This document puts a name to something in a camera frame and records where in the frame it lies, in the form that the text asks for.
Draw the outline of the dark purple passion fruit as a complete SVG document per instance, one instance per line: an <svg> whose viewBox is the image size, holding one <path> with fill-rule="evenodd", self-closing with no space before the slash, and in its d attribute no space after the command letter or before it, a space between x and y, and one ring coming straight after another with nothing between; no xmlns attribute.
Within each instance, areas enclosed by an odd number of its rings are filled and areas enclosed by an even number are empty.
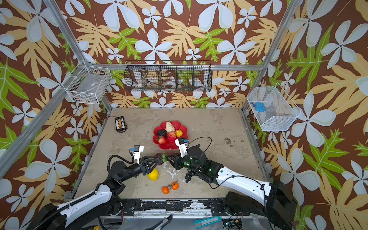
<svg viewBox="0 0 368 230"><path fill-rule="evenodd" d="M157 153L155 154L154 159L158 162L159 165L162 165L166 162L165 154Z"/></svg>

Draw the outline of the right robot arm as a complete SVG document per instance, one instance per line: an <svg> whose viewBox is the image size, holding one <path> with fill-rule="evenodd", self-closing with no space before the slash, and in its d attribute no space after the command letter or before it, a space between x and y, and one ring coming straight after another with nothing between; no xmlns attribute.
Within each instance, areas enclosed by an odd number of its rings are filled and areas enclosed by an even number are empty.
<svg viewBox="0 0 368 230"><path fill-rule="evenodd" d="M186 155L163 155L176 170L186 168L209 185L231 188L224 199L224 208L230 214L254 213L268 218L282 230L293 228L297 201L281 181L259 181L230 170L221 163L210 160L199 145L192 146Z"/></svg>

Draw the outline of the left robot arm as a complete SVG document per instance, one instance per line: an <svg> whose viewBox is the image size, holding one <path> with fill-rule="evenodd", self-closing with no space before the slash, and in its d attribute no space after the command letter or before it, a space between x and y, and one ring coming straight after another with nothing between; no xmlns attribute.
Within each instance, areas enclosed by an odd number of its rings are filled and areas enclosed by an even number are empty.
<svg viewBox="0 0 368 230"><path fill-rule="evenodd" d="M107 162L108 177L95 190L67 203L44 206L28 225L28 230L76 230L97 217L118 208L120 193L125 189L124 181L151 173L164 162L163 157L143 157L139 163L128 163L118 155Z"/></svg>

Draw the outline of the cream fake garlic bulb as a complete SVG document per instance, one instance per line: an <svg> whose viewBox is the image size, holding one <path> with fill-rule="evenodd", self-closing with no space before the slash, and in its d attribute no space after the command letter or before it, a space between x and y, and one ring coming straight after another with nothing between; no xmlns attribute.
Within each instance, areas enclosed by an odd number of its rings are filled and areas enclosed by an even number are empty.
<svg viewBox="0 0 368 230"><path fill-rule="evenodd" d="M174 126L172 125L172 123L171 122L166 122L166 124L165 124L165 131L166 132L175 132L175 128L174 128Z"/></svg>

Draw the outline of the black fake grape bunch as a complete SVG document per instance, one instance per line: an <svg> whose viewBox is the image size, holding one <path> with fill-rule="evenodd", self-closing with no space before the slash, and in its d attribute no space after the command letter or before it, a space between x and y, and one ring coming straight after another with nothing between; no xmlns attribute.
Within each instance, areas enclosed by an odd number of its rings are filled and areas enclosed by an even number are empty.
<svg viewBox="0 0 368 230"><path fill-rule="evenodd" d="M197 176L195 171L188 171L185 175L185 182L189 183L194 176Z"/></svg>

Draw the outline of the red fake strawberry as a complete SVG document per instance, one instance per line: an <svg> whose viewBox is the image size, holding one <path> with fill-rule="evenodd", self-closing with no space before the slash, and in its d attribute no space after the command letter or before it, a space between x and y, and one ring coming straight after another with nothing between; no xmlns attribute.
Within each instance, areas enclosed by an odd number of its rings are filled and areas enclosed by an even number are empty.
<svg viewBox="0 0 368 230"><path fill-rule="evenodd" d="M166 137L164 136L160 136L157 138L157 142L160 144L160 145L166 145L168 143Z"/></svg>

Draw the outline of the dark fake avocado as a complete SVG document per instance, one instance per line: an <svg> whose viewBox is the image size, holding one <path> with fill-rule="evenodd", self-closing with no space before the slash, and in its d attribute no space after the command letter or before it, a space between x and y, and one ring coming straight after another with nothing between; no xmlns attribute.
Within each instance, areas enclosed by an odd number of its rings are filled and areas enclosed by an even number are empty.
<svg viewBox="0 0 368 230"><path fill-rule="evenodd" d="M165 129L160 129L156 132L156 135L159 137L167 137L167 131Z"/></svg>

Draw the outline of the red fake pomegranate piece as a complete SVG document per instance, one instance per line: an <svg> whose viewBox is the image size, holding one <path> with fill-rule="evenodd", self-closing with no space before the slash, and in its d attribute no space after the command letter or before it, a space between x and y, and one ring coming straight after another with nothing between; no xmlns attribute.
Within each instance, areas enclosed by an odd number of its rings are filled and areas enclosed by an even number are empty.
<svg viewBox="0 0 368 230"><path fill-rule="evenodd" d="M169 143L175 142L177 136L174 131L168 132L166 135L166 139Z"/></svg>

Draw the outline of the small orange-yellow fruit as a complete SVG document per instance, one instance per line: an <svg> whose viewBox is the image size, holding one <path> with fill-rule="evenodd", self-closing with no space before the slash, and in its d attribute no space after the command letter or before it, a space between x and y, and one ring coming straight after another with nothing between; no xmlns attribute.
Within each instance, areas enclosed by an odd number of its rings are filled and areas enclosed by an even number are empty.
<svg viewBox="0 0 368 230"><path fill-rule="evenodd" d="M179 138L179 137L181 137L181 136L183 136L183 132L182 132L182 130L180 130L180 129L178 129L178 130L176 130L175 131L175 134L176 134L176 136Z"/></svg>

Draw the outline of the yellow fake lemon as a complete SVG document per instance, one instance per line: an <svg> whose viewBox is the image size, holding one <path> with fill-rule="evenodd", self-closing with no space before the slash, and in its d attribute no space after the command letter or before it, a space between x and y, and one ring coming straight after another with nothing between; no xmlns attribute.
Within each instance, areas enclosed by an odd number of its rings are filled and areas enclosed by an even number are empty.
<svg viewBox="0 0 368 230"><path fill-rule="evenodd" d="M156 181L159 178L158 170L154 169L151 173L148 174L148 178L152 181Z"/></svg>

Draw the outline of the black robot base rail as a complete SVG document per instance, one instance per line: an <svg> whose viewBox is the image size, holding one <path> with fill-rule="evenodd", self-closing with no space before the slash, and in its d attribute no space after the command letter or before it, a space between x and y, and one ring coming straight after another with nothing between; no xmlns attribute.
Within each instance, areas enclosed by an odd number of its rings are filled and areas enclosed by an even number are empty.
<svg viewBox="0 0 368 230"><path fill-rule="evenodd" d="M122 199L120 210L124 217L158 216L166 213L177 216L224 216L223 198Z"/></svg>

